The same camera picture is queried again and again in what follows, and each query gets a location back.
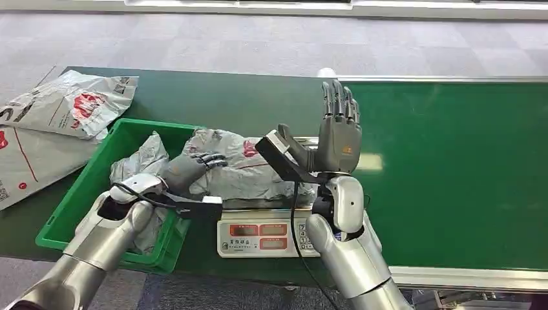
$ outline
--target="white shipping bag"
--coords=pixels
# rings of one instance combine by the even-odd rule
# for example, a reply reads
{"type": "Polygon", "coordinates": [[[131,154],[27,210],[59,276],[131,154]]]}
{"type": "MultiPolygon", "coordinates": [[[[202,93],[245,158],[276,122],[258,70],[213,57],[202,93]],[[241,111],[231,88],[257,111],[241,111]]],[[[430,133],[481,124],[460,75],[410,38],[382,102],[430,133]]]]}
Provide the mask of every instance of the white shipping bag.
{"type": "Polygon", "coordinates": [[[84,166],[105,136],[82,140],[0,125],[0,210],[84,166]]]}
{"type": "Polygon", "coordinates": [[[90,139],[129,108],[137,83],[71,70],[0,106],[0,125],[90,139]]]}
{"type": "MultiPolygon", "coordinates": [[[[225,209],[279,207],[265,201],[287,200],[293,196],[293,182],[285,182],[255,150],[260,138],[245,138],[220,129],[196,129],[183,153],[216,152],[226,156],[227,167],[211,169],[190,186],[190,193],[207,193],[223,199],[225,209]]],[[[299,204],[315,199],[316,186],[301,184],[299,204]]]]}

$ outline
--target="silver robotic arm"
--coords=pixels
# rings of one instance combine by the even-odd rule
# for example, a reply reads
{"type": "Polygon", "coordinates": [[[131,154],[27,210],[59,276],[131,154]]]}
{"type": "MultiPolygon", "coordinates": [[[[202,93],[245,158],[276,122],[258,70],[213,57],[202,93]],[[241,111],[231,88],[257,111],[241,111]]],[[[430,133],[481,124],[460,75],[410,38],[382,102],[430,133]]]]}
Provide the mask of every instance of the silver robotic arm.
{"type": "Polygon", "coordinates": [[[363,209],[361,184],[351,176],[338,176],[326,187],[333,194],[333,222],[341,237],[333,234],[320,214],[306,220],[306,231],[341,294],[355,309],[413,309],[392,280],[381,254],[381,242],[363,209]]]}
{"type": "Polygon", "coordinates": [[[218,220],[222,212],[219,197],[194,201],[178,195],[187,193],[188,186],[207,170],[226,165],[220,154],[181,154],[170,161],[161,178],[141,173],[103,192],[53,268],[5,310],[85,310],[107,273],[118,267],[154,214],[156,206],[134,194],[152,195],[154,202],[174,208],[181,217],[218,220]]]}
{"type": "Polygon", "coordinates": [[[337,287],[356,310],[412,309],[381,254],[381,242],[364,211],[361,184],[350,176],[361,152],[358,103],[337,80],[332,86],[324,82],[322,89],[325,115],[317,149],[300,145],[283,124],[255,148],[284,181],[320,185],[306,230],[337,287]]]}
{"type": "MultiPolygon", "coordinates": [[[[161,179],[150,174],[138,174],[124,183],[139,193],[161,192],[163,188],[161,179]]],[[[153,206],[135,198],[117,187],[99,195],[53,268],[6,310],[86,309],[107,273],[117,268],[121,256],[151,219],[153,206]],[[105,218],[102,208],[109,203],[130,203],[131,207],[123,218],[105,218]]]]}

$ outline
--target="digital weighing scale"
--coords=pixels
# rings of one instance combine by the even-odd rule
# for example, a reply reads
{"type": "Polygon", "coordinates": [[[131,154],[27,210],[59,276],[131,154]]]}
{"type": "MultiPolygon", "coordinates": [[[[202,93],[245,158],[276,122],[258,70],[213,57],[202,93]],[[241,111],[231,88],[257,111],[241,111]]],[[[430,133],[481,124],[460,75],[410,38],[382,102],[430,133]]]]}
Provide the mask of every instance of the digital weighing scale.
{"type": "MultiPolygon", "coordinates": [[[[320,256],[306,235],[311,205],[295,210],[295,232],[304,257],[320,256]]],[[[298,257],[293,244],[291,210],[224,210],[217,222],[217,252],[224,258],[298,257]]]]}

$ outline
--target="green table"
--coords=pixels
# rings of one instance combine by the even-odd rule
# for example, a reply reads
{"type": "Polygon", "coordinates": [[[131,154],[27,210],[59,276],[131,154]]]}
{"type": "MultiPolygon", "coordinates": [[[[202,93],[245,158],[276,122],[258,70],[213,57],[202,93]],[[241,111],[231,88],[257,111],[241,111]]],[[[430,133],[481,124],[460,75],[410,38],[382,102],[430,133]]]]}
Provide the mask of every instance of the green table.
{"type": "MultiPolygon", "coordinates": [[[[260,136],[315,136],[322,79],[73,68],[140,76],[126,118],[260,136]]],[[[397,283],[548,291],[548,86],[541,79],[341,78],[361,104],[355,176],[397,283]]],[[[0,256],[55,260],[34,238],[75,173],[0,212],[0,256]]],[[[311,284],[296,259],[223,259],[215,224],[193,223],[176,272],[311,284]]],[[[330,283],[319,259],[309,259],[330,283]]]]}

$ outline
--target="qr code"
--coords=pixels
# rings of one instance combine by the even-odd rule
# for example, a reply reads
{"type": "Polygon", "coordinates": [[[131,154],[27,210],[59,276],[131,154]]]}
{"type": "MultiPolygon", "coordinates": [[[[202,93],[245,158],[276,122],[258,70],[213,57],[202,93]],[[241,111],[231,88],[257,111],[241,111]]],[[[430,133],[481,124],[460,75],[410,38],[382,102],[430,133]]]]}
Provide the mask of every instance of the qr code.
{"type": "Polygon", "coordinates": [[[123,94],[123,92],[125,92],[125,86],[116,85],[116,87],[114,87],[114,91],[119,94],[123,94]]]}
{"type": "Polygon", "coordinates": [[[8,194],[8,191],[4,188],[2,185],[2,181],[0,181],[0,202],[8,199],[10,195],[8,194]]]}

